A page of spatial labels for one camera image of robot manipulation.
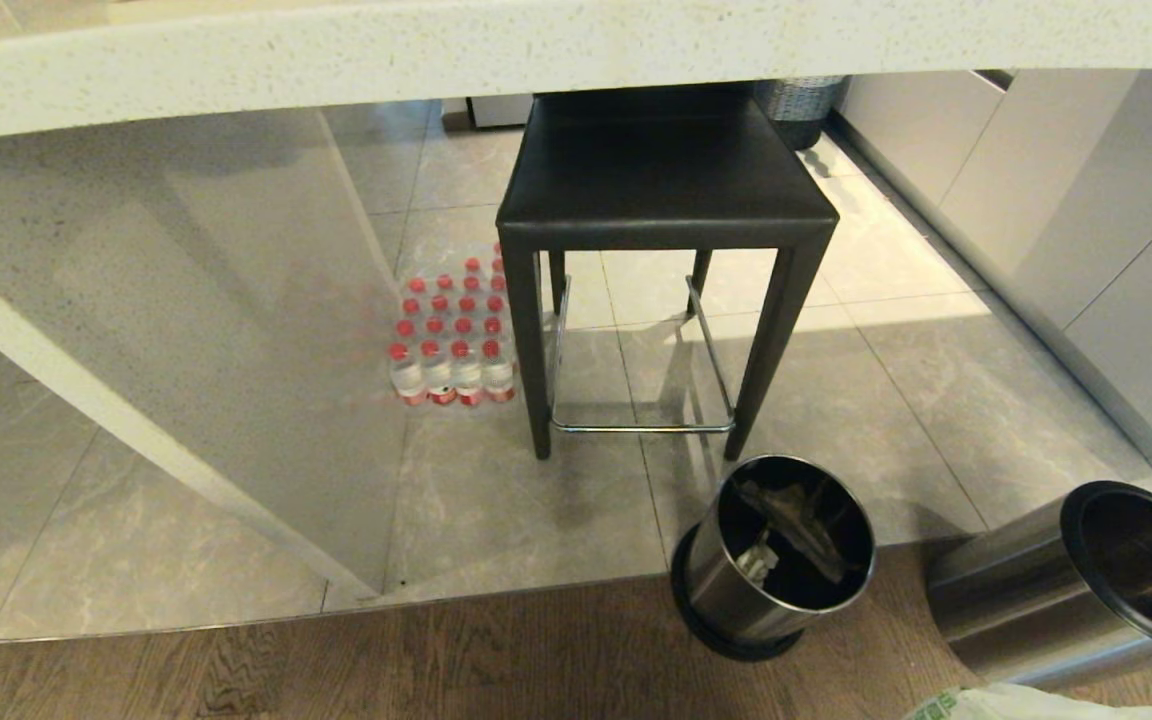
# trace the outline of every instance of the plastic bag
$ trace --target plastic bag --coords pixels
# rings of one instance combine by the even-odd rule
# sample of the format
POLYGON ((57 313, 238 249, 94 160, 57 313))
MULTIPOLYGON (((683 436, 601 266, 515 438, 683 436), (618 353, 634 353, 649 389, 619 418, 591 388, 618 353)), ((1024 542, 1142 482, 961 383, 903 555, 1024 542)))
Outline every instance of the plastic bag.
POLYGON ((1152 720, 1152 707, 1105 707, 1021 685, 946 691, 905 720, 1152 720))

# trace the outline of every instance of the bar stool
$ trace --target bar stool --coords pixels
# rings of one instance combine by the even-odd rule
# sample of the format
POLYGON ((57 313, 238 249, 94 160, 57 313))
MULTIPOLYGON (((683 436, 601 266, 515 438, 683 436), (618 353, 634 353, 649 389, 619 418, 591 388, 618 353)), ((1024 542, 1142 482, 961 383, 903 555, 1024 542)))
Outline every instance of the bar stool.
POLYGON ((497 214, 536 457, 550 456, 554 416, 541 331, 540 252, 550 252, 558 313, 558 384, 571 286, 563 252, 695 250, 687 311, 698 314, 717 365, 700 306, 710 256, 725 249, 776 249, 735 407, 719 373, 726 423, 556 424, 566 432, 730 432, 723 455, 735 460, 836 223, 838 212, 749 99, 744 83, 536 97, 497 214))

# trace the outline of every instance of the white quartz countertop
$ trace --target white quartz countertop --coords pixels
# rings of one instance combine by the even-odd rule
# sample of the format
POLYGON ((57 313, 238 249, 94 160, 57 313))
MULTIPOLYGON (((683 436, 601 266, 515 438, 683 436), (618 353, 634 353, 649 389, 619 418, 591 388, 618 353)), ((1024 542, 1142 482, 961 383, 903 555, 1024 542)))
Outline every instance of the white quartz countertop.
POLYGON ((1152 68, 1152 0, 0 0, 0 136, 795 74, 1152 68))

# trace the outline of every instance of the hardwood floor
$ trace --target hardwood floor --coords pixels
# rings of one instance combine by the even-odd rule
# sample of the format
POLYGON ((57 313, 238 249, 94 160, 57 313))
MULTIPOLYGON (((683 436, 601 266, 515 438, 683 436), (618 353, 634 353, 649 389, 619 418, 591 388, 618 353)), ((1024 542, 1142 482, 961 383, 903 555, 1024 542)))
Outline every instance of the hardwood floor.
MULTIPOLYGON (((782 717, 897 720, 977 684, 922 591, 933 546, 781 659, 713 655, 664 577, 191 632, 0 644, 0 717, 782 717)), ((1152 705, 1152 670, 1070 692, 1152 705)))

